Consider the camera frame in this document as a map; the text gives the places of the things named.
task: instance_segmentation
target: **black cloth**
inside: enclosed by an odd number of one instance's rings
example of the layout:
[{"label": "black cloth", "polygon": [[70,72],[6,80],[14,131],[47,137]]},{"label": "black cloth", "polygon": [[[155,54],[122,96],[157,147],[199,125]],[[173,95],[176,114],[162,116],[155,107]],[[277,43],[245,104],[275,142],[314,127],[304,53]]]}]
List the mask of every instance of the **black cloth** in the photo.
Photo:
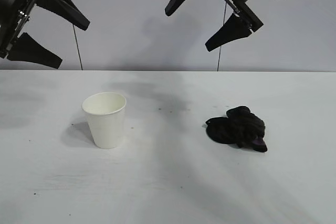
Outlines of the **black cloth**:
[{"label": "black cloth", "polygon": [[249,146],[255,151],[266,152],[264,142],[265,124],[251,113],[246,106],[239,106],[226,112],[227,117],[211,118],[206,121],[207,135],[221,144]]}]

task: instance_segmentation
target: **white paper cup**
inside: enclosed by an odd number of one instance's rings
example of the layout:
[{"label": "white paper cup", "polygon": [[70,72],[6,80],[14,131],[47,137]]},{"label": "white paper cup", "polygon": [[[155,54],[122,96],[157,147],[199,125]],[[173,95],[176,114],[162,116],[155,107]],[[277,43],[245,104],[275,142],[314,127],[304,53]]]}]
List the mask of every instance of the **white paper cup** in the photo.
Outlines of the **white paper cup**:
[{"label": "white paper cup", "polygon": [[114,92],[94,94],[83,102],[82,109],[99,148],[111,149],[123,140],[125,107],[126,98]]}]

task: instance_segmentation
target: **white table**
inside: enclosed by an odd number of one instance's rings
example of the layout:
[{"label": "white table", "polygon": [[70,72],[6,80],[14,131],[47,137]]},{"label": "white table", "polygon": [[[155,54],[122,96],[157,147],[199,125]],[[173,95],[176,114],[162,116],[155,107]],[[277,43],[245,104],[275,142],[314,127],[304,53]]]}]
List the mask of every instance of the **white table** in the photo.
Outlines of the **white table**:
[{"label": "white table", "polygon": [[[334,224],[336,73],[0,71],[1,224]],[[128,99],[120,147],[81,102]],[[204,122],[247,105],[265,154]]]}]

